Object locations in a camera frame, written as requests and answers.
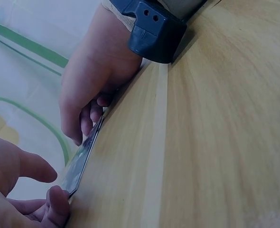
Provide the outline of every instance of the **finger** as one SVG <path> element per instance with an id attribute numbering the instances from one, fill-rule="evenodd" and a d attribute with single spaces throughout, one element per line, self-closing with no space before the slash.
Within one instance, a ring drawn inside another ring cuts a hole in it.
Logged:
<path id="1" fill-rule="evenodd" d="M 34 200 L 14 200 L 7 199 L 9 203 L 11 203 L 22 215 L 28 215 L 40 207 L 42 207 L 46 203 L 46 199 L 34 199 Z"/>
<path id="2" fill-rule="evenodd" d="M 112 102 L 113 95 L 111 94 L 101 94 L 97 98 L 97 104 L 101 107 L 108 107 Z"/>
<path id="3" fill-rule="evenodd" d="M 59 100 L 62 131 L 78 143 L 82 142 L 80 113 L 111 75 L 103 60 L 98 60 L 98 56 L 90 51 L 92 43 L 90 37 L 85 37 L 70 59 Z"/>
<path id="4" fill-rule="evenodd" d="M 93 122 L 90 118 L 90 110 L 91 105 L 88 104 L 81 112 L 80 119 L 81 119 L 81 129 L 82 133 L 86 136 L 89 135 L 93 128 Z"/>
<path id="5" fill-rule="evenodd" d="M 48 228 L 63 227 L 69 216 L 67 192 L 59 186 L 53 186 L 47 194 L 47 201 L 50 203 L 50 207 L 41 224 Z"/>
<path id="6" fill-rule="evenodd" d="M 39 182 L 51 183 L 57 172 L 37 154 L 19 151 L 20 177 L 29 177 Z"/>
<path id="7" fill-rule="evenodd" d="M 91 120 L 96 123 L 102 115 L 103 108 L 97 104 L 96 100 L 93 100 L 91 104 Z"/>

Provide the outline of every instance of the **wood grain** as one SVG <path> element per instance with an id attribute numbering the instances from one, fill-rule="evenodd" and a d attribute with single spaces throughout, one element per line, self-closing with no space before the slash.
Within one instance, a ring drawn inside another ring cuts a hole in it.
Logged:
<path id="1" fill-rule="evenodd" d="M 68 227 L 280 228 L 280 1 L 217 2 L 108 115 Z"/>

